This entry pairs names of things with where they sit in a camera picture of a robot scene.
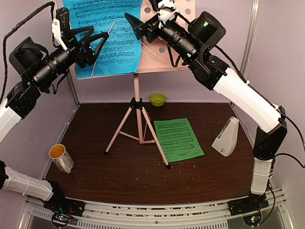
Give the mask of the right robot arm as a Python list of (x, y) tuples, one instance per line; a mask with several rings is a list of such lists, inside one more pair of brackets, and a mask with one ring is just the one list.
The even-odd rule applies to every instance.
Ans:
[(125, 18), (137, 39), (164, 40), (180, 55), (200, 84), (229, 99), (258, 124), (252, 185), (249, 196), (244, 199), (246, 209), (253, 211), (263, 202), (272, 163), (287, 135), (290, 119), (283, 107), (273, 104), (252, 87), (233, 62), (225, 63), (210, 53), (226, 33), (213, 15), (204, 11), (185, 29), (176, 22), (180, 14), (173, 8), (166, 10), (169, 12), (166, 17), (158, 13), (146, 22), (129, 13)]

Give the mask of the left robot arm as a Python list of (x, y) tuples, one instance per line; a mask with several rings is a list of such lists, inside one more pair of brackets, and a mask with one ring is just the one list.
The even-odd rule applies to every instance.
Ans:
[(16, 32), (43, 9), (50, 8), (52, 39), (57, 42), (57, 47), (49, 53), (28, 37), (11, 54), (3, 54), (4, 66), (11, 64), (21, 81), (9, 93), (1, 93), (1, 139), (33, 110), (42, 93), (57, 92), (53, 82), (61, 83), (71, 65), (77, 64), (81, 68), (93, 65), (109, 38), (107, 32), (95, 34), (93, 26), (71, 29), (69, 10), (54, 7), (53, 1), (43, 4), (11, 30)]

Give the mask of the green sheet music paper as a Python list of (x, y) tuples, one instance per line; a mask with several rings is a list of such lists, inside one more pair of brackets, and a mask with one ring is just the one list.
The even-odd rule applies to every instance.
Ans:
[(154, 121), (155, 132), (168, 162), (204, 156), (187, 118)]

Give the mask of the pink music stand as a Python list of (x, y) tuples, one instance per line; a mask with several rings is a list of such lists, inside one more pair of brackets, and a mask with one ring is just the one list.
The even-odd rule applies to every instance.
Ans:
[[(187, 21), (195, 17), (195, 4), (192, 1), (174, 2), (180, 11), (176, 22), (185, 28)], [(136, 112), (138, 134), (134, 137), (140, 144), (147, 143), (146, 130), (152, 134), (152, 142), (160, 142), (153, 129), (150, 117), (140, 96), (140, 74), (183, 71), (179, 54), (167, 51), (162, 39), (148, 43), (146, 39), (137, 40), (131, 25), (124, 14), (129, 13), (146, 22), (158, 14), (154, 10), (146, 12), (149, 2), (146, 0), (81, 0), (70, 4), (72, 9), (71, 23), (74, 28), (92, 25), (97, 31), (106, 31), (109, 38), (96, 62), (89, 67), (74, 68), (76, 94), (82, 103), (102, 103), (102, 95), (107, 102), (114, 102), (116, 93), (123, 93), (123, 79), (132, 79), (134, 97), (129, 103), (127, 112), (118, 125), (107, 145), (107, 154), (132, 111)]]

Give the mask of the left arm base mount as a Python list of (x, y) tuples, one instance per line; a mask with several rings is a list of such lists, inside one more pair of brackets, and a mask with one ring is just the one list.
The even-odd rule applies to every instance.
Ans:
[(85, 202), (65, 198), (63, 201), (43, 201), (43, 206), (54, 213), (60, 213), (66, 216), (81, 217), (84, 212)]

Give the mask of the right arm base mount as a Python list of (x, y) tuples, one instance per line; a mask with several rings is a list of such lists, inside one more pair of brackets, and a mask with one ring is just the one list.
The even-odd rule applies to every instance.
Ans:
[(253, 211), (258, 211), (269, 206), (269, 202), (265, 198), (242, 198), (231, 200), (228, 203), (228, 208), (231, 216), (245, 214)]

